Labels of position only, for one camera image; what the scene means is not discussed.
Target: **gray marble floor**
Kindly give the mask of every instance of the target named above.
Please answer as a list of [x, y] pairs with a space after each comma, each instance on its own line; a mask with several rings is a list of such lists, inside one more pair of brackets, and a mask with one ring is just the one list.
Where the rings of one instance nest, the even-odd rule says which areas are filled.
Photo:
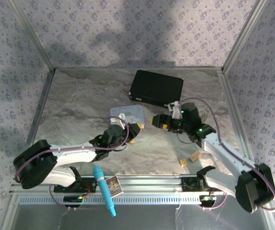
[[[222, 138], [237, 149], [237, 143], [225, 99], [216, 71], [153, 70], [184, 79], [181, 99], [199, 97], [207, 101], [218, 119]], [[81, 144], [102, 134], [108, 127], [106, 117], [110, 108], [134, 105], [128, 98], [135, 70], [70, 70], [56, 71], [40, 120], [36, 140], [50, 144]], [[175, 134], [150, 124], [153, 116], [168, 113], [166, 108], [143, 104], [145, 129], [125, 151], [111, 152], [109, 157], [95, 163], [76, 163], [81, 174], [91, 174], [99, 165], [108, 174], [184, 174], [196, 173], [202, 167], [214, 165], [228, 170], [212, 155], [204, 152], [195, 162], [181, 167], [179, 160], [188, 158], [199, 147], [182, 144]], [[196, 102], [203, 122], [215, 127], [205, 106]], [[179, 136], [189, 141], [186, 135]]]

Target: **small wooden cube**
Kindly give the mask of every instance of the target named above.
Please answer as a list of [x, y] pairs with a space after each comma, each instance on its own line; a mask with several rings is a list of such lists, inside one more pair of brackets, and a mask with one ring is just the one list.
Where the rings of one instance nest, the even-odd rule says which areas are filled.
[[190, 160], [191, 160], [191, 162], [194, 162], [195, 160], [197, 160], [200, 157], [201, 157], [201, 153], [199, 151], [196, 151], [190, 156]]
[[187, 162], [185, 159], [180, 160], [181, 167], [187, 166]]

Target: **black box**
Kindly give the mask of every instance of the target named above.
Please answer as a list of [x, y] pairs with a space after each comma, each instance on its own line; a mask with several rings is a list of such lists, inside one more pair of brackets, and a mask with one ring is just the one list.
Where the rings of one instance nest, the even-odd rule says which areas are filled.
[[182, 86], [181, 78], [138, 70], [129, 91], [129, 98], [167, 107], [169, 103], [180, 100]]

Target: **microphone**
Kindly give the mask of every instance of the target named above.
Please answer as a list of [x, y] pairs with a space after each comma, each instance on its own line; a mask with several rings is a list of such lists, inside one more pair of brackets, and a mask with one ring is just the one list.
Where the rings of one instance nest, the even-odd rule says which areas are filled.
[[109, 210], [109, 213], [112, 217], [116, 216], [116, 211], [114, 208], [114, 203], [112, 200], [112, 197], [110, 195], [108, 185], [104, 179], [103, 171], [99, 166], [96, 166], [93, 168], [93, 174], [95, 176], [95, 179], [97, 181], [97, 184], [99, 185], [100, 191], [102, 193], [104, 202]]

